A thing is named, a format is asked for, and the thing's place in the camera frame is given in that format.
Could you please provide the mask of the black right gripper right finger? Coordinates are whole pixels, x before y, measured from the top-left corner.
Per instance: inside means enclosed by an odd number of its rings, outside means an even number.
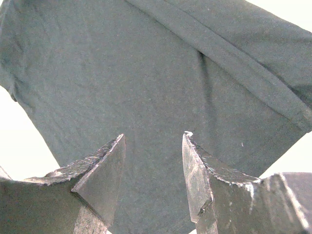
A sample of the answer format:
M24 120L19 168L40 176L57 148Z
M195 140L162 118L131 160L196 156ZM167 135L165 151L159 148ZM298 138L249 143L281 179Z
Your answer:
M191 221L199 234L307 234L309 173L260 179L233 169L185 132L183 171Z

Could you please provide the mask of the black t shirt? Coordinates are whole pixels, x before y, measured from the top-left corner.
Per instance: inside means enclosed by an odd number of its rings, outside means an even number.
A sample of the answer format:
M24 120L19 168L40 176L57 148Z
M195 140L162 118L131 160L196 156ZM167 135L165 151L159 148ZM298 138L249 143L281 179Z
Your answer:
M312 130L312 35L244 0L5 0L0 84L60 166L126 136L114 234L186 234L182 134L261 175Z

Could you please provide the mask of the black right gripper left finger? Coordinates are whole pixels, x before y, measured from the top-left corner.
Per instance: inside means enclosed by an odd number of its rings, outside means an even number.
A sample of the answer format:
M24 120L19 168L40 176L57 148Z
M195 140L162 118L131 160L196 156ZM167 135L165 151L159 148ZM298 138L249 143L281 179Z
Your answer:
M119 135L44 177L0 179L3 234L105 234L114 221L125 160Z

